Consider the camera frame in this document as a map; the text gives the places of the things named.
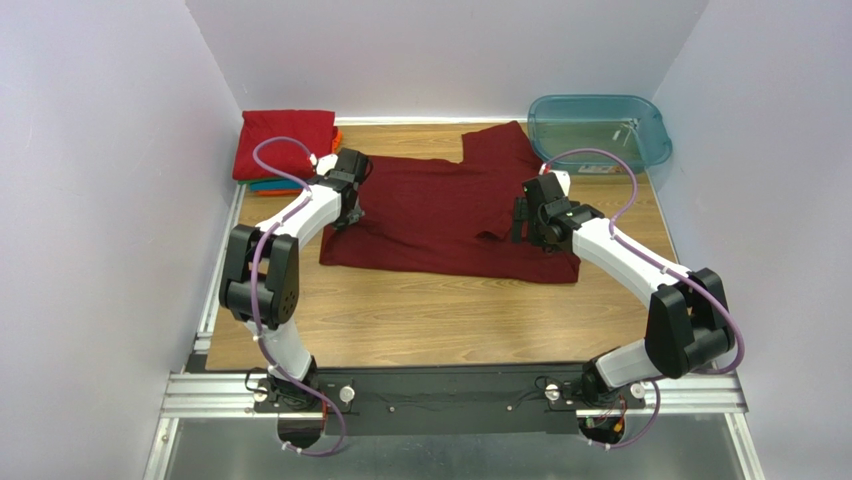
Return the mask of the maroon t shirt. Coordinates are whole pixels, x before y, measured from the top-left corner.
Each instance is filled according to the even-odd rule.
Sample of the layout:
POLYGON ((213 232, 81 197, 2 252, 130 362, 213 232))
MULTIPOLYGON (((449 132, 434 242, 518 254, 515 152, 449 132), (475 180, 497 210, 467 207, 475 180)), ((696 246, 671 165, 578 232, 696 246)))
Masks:
POLYGON ((580 260, 511 240, 514 202, 541 167, 509 122, 462 135, 463 159, 371 156, 359 189, 364 216, 327 228, 319 262, 402 272, 574 284, 580 260))

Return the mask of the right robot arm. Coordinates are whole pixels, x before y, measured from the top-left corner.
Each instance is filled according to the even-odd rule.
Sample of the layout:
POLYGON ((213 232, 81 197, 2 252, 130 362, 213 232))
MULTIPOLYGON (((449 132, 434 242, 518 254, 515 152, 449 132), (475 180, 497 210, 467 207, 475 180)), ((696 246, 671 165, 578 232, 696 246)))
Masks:
POLYGON ((648 379, 678 379, 738 344, 722 280, 691 270, 624 234, 614 219, 569 197, 564 171, 525 181, 516 198, 512 240, 588 261, 629 290, 647 309, 642 339, 589 360, 574 389, 588 404, 648 379))

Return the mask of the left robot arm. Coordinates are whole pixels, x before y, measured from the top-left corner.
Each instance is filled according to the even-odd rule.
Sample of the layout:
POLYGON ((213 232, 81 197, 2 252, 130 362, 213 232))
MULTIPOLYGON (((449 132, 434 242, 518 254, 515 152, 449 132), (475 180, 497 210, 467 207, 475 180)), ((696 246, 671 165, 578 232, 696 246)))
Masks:
POLYGON ((360 187, 372 173, 369 157, 342 149, 314 162, 315 175, 289 205, 255 226, 230 232, 219 303, 252 333, 267 362, 255 398, 296 411, 319 402, 316 361, 293 318, 300 297, 300 253, 325 228, 357 223, 360 187))

